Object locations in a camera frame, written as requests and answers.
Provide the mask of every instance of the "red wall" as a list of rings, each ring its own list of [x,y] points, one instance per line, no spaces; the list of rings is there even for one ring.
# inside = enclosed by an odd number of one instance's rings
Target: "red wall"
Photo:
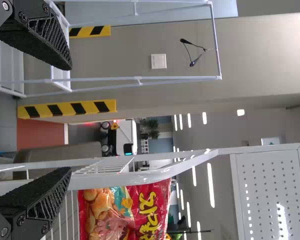
[[[65,144],[63,123],[17,119],[17,149],[49,147]]]

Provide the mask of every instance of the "white metal cart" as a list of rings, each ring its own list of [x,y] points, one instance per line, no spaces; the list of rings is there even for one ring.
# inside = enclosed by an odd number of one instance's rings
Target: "white metal cart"
[[[63,33],[65,34],[65,38],[69,44],[69,28],[77,27],[78,24],[69,24],[67,19],[64,15],[60,12],[58,7],[54,4],[52,0],[45,0],[49,3],[49,6],[55,11],[58,16],[59,22],[62,26]],[[93,0],[95,2],[109,2],[108,0]],[[217,41],[217,32],[216,32],[216,23],[215,23],[215,16],[214,16],[214,8],[213,3],[208,0],[111,0],[111,2],[127,2],[131,3],[131,7],[133,7],[134,11],[132,15],[125,15],[125,16],[118,16],[117,19],[126,18],[126,17],[138,17],[142,15],[149,15],[155,13],[166,13],[171,11],[180,11],[182,9],[195,9],[195,8],[207,8],[209,9],[210,16],[211,16],[211,24],[212,24],[212,33],[213,40],[214,40],[214,48],[212,50],[215,51],[216,56],[216,66],[217,66],[217,75],[216,76],[118,76],[118,77],[91,77],[91,78],[71,78],[70,71],[62,71],[56,67],[51,66],[50,68],[50,78],[47,79],[34,79],[34,80],[24,80],[24,79],[17,79],[16,77],[12,77],[11,79],[2,79],[0,77],[0,91],[19,96],[21,98],[26,97],[39,97],[39,96],[51,96],[51,95],[59,95],[59,94],[66,94],[66,93],[79,93],[79,92],[88,92],[88,91],[100,91],[100,90],[108,90],[108,89],[120,89],[120,88],[135,88],[135,87],[142,87],[142,86],[156,86],[156,85],[166,85],[166,84],[179,84],[179,83],[195,83],[195,82],[206,82],[206,81],[215,81],[215,80],[222,80],[222,73],[221,73],[221,65],[220,65],[220,56],[219,56],[219,49],[218,49],[218,41]],[[169,3],[169,4],[178,4],[175,8],[152,11],[147,13],[140,13],[138,12],[138,3]],[[194,4],[192,6],[184,6],[180,7],[180,4]],[[20,66],[23,66],[23,58],[18,61]],[[117,81],[134,81],[133,83],[126,83],[126,84],[118,84]],[[97,86],[97,87],[90,87],[90,88],[79,88],[79,89],[71,89],[71,82],[101,82],[107,81],[109,85],[106,86]],[[24,93],[24,84],[52,84],[62,91],[54,91],[54,92],[44,92],[38,94],[31,94],[26,95]],[[2,85],[12,85],[12,86],[19,86],[22,88],[21,92],[14,91],[14,90],[7,90],[6,88],[2,88]]]
[[[300,240],[300,143],[5,164],[0,165],[0,172],[85,165],[72,173],[59,221],[46,235],[47,239],[79,240],[77,190],[149,184],[173,176],[178,179],[178,175],[192,167],[207,161],[214,164],[220,157],[231,165],[238,239]],[[178,158],[180,161],[159,169],[142,172],[127,169],[134,162]],[[0,195],[30,181],[0,181]],[[213,232],[213,239],[224,239],[220,228]]]

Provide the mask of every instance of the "yellow and black striped bumper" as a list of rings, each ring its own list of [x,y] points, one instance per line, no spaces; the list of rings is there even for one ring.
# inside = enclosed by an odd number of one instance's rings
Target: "yellow and black striped bumper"
[[[50,118],[117,112],[115,99],[34,104],[18,107],[18,118]]]
[[[69,30],[69,37],[71,39],[80,38],[95,38],[111,36],[111,26],[84,26],[74,27]]]

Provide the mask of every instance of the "snack bag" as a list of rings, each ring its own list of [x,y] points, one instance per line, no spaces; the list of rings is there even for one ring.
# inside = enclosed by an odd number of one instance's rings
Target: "snack bag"
[[[80,240],[164,240],[171,179],[78,191]]]

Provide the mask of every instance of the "perforated white panel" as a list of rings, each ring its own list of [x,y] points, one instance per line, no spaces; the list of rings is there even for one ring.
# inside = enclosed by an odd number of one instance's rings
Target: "perforated white panel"
[[[300,240],[296,150],[236,155],[245,240]]]

